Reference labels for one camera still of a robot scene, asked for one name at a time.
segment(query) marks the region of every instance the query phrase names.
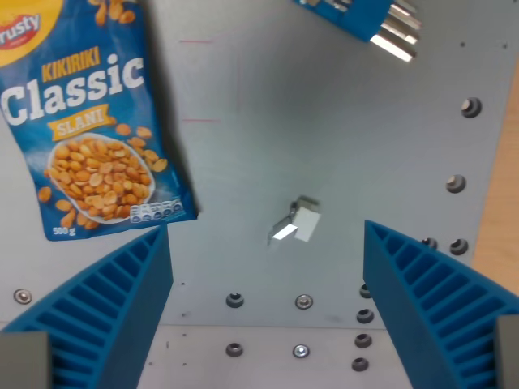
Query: gray block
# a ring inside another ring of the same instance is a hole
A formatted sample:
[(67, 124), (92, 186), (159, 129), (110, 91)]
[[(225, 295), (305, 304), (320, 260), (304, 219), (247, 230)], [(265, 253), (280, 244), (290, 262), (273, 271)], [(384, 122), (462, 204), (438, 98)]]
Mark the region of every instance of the gray block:
[(46, 332), (0, 333), (0, 387), (51, 389), (50, 358)]
[(494, 354), (499, 389), (519, 387), (519, 315), (499, 316), (495, 325)]

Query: gray metal plate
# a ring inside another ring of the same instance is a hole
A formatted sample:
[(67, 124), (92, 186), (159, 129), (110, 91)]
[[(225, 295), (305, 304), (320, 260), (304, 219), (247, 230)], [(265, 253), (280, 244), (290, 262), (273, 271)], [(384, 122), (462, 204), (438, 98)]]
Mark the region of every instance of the gray metal plate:
[[(356, 348), (355, 330), (159, 326), (139, 389), (411, 389), (386, 331), (369, 331), (373, 344)], [(225, 355), (238, 342), (243, 355)], [(310, 355), (292, 350), (306, 344)], [(363, 357), (370, 367), (351, 369)]]
[[(359, 327), (357, 311), (374, 309), (358, 295), (365, 219), (434, 237), (441, 250), (459, 237), (474, 247), (517, 53), (512, 0), (424, 2), (410, 65), (290, 0), (150, 3), (202, 207), (199, 221), (169, 226), (175, 285), (163, 323)], [(461, 116), (466, 97), (483, 102), (479, 117)], [(42, 297), (141, 232), (47, 242), (21, 154), (0, 126), (8, 321), (24, 310), (15, 289)], [(444, 189), (455, 173), (468, 182), (456, 195)], [(313, 238), (267, 247), (300, 195), (322, 207)], [(231, 292), (242, 308), (225, 305)], [(294, 306), (302, 293), (315, 299), (307, 311)]]

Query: wooden surface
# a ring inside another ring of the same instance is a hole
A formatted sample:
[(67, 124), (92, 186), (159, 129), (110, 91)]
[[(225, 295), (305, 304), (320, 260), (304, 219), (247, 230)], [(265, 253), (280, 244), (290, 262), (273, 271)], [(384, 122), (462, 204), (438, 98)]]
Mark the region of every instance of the wooden surface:
[(495, 155), (473, 267), (519, 295), (519, 66)]

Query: snack bag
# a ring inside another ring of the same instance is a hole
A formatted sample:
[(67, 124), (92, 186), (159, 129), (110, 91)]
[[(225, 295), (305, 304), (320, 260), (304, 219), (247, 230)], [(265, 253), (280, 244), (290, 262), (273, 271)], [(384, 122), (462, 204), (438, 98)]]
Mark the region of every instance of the snack bag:
[(0, 104), (49, 240), (196, 218), (149, 71), (135, 1), (0, 0)]

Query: ribbed blue plastic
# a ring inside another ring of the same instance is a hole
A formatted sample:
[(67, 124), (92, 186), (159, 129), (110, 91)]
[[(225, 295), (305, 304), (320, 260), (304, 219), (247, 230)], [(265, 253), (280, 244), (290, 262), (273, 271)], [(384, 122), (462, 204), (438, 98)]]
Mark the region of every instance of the ribbed blue plastic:
[(49, 333), (54, 389), (136, 388), (172, 284), (163, 225), (68, 280), (4, 332)]
[(494, 326), (519, 298), (445, 254), (369, 220), (364, 280), (417, 389), (497, 387)]
[(348, 11), (343, 12), (326, 1), (317, 6), (303, 2), (302, 6), (346, 30), (361, 41), (368, 42), (388, 17), (393, 0), (354, 0)]

